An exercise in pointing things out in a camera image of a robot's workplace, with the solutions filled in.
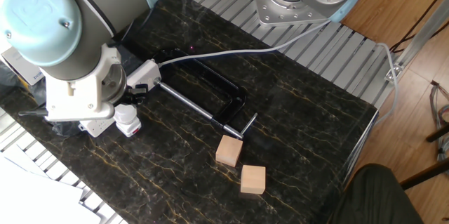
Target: metal bracket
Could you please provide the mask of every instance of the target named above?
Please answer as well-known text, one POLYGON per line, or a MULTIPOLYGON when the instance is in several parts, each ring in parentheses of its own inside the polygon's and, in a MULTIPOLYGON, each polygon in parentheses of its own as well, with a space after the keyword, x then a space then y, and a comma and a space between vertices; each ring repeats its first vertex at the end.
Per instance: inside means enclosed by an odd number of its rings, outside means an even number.
MULTIPOLYGON (((400 66, 397 63, 393 64, 394 66, 394 73, 396 74, 396 78, 399 78, 399 75, 402 73, 402 71, 404 70, 404 67, 400 66)), ((388 71, 387 75, 384 78, 385 80, 389 81, 390 83, 393 83, 393 74, 391 73, 391 69, 388 71)))

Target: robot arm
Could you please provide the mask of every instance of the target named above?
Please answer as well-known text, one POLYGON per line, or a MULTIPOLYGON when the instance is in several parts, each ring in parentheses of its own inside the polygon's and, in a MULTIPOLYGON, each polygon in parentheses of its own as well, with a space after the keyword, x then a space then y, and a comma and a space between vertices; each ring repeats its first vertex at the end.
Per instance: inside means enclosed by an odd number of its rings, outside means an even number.
POLYGON ((46 76, 48 120, 114 115, 126 75, 118 51, 105 43, 156 1, 5 0, 0 30, 46 76))

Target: white paper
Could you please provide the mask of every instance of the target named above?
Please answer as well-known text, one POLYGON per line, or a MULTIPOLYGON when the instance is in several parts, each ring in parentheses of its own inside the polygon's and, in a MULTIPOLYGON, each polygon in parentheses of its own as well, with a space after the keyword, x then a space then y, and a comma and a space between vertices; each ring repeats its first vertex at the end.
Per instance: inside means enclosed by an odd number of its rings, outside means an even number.
POLYGON ((83 190, 34 175, 0 157, 0 223, 98 224, 78 204, 83 190))
POLYGON ((17 145, 10 146, 5 152, 3 152, 5 158, 9 159, 14 164, 17 164, 22 169, 31 172, 33 174, 48 178, 39 166, 37 166, 33 160, 31 160, 27 154, 23 152, 17 145))

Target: metal rod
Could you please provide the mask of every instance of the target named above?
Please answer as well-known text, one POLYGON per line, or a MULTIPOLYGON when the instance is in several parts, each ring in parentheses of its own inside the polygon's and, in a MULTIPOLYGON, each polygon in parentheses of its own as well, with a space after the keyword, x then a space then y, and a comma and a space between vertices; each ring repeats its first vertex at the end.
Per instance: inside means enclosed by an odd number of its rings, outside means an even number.
POLYGON ((246 124, 246 126, 243 128, 243 130, 240 132, 242 135, 250 128, 250 126, 253 124, 253 122, 255 121, 255 118, 257 117, 257 113, 255 113, 253 115, 253 118, 251 118, 251 120, 246 124))
MULTIPOLYGON (((177 98, 178 100, 181 100, 181 102, 183 102, 184 104, 188 105, 193 110, 199 112, 201 115, 203 115, 208 120, 212 120, 213 115, 211 113, 207 112, 206 110, 201 108, 199 105, 193 103, 190 99, 184 97, 181 93, 178 93, 175 89, 171 88, 167 84, 161 82, 160 79, 154 80, 154 85, 159 85, 163 90, 167 91, 173 97, 177 98)), ((226 132, 228 132, 228 133, 232 134, 233 136, 235 136, 236 138, 243 139, 243 134, 239 133, 237 130, 233 129, 229 125, 224 125, 223 129, 226 132)))

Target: white cable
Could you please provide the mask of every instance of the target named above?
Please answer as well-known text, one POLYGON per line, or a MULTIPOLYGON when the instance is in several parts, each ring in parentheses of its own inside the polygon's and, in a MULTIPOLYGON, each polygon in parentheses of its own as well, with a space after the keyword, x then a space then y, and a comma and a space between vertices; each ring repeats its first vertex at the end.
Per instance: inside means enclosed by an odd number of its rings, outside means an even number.
MULTIPOLYGON (((303 32, 302 34, 296 36, 295 38, 291 39, 290 41, 287 41, 286 43, 279 45, 279 46, 275 46, 273 48, 266 48, 266 49, 241 49, 241 50, 233 50, 233 51, 223 51, 223 52, 217 52, 217 53, 209 53, 209 54, 203 54, 203 55, 188 55, 188 56, 183 56, 181 58, 175 58, 172 60, 168 60, 162 63, 159 63, 159 67, 163 67, 164 65, 167 64, 171 64, 174 62, 179 62, 181 60, 187 60, 187 59, 195 59, 195 58, 207 58, 207 57, 211 57, 211 56, 217 56, 217 55, 229 55, 229 54, 234 54, 234 53, 266 53, 266 52, 271 52, 271 51, 275 51, 278 50, 280 48, 283 48, 285 46, 288 46, 289 44, 292 44, 293 42, 297 41, 299 38, 308 35, 309 33, 317 30, 318 28, 322 28, 322 26, 327 25, 330 22, 330 20, 321 23, 320 25, 311 28, 309 30, 307 30, 306 32, 303 32)), ((394 71, 394 65, 393 65, 393 58, 391 57, 391 53, 389 50, 389 47, 384 44, 384 43, 379 43, 377 44, 379 46, 383 46, 385 47, 385 50, 387 51, 387 57, 388 57, 388 61, 390 64, 390 68, 391 68, 391 74, 393 75, 393 82, 394 82, 394 101, 393 101, 393 105, 391 106, 390 111, 388 111, 388 113, 386 113, 384 116, 382 116, 382 118, 378 119, 376 124, 379 124, 381 121, 383 121, 384 119, 386 119, 396 108, 396 104, 398 102, 398 92, 399 92, 399 85, 398 85, 398 79, 396 77, 396 73, 394 71)))
POLYGON ((390 68, 391 68, 391 75, 393 76, 394 100, 393 100, 393 105, 391 106, 390 111, 388 111, 388 113, 386 113, 384 116, 382 116, 382 118, 378 119, 376 124, 374 124, 374 125, 377 125, 380 122, 382 122, 384 119, 386 119, 394 111, 394 109, 396 108, 396 104, 398 102, 398 97, 399 97, 398 78, 397 78, 396 73, 394 71, 393 58, 391 57, 390 49, 389 49, 389 47, 385 43, 379 43, 377 45, 383 46, 385 48, 385 50, 387 51, 388 62, 390 63, 390 68))
POLYGON ((275 46, 274 48, 266 48, 266 49, 241 49, 241 50, 234 50, 234 51, 223 51, 223 52, 217 52, 217 53, 209 53, 209 54, 203 54, 203 55, 188 55, 188 56, 183 56, 181 58, 175 58, 172 60, 168 60, 166 62, 161 62, 159 63, 159 67, 162 67, 164 65, 167 64, 171 64, 174 62, 179 62, 181 60, 187 60, 187 59, 195 59, 195 58, 206 58, 206 57, 211 57, 211 56, 217 56, 217 55, 229 55, 229 54, 233 54, 233 53, 266 53, 266 52, 271 52, 271 51, 275 51, 278 50, 280 48, 283 48, 285 46, 288 46, 289 44, 292 44, 293 42, 297 41, 299 38, 303 37, 304 35, 307 35, 315 30, 317 30, 318 28, 322 28, 322 26, 327 25, 330 22, 330 20, 321 23, 320 25, 317 25, 314 28, 308 29, 306 32, 303 32, 302 34, 296 36, 295 38, 291 39, 290 41, 287 41, 286 43, 279 45, 279 46, 275 46))

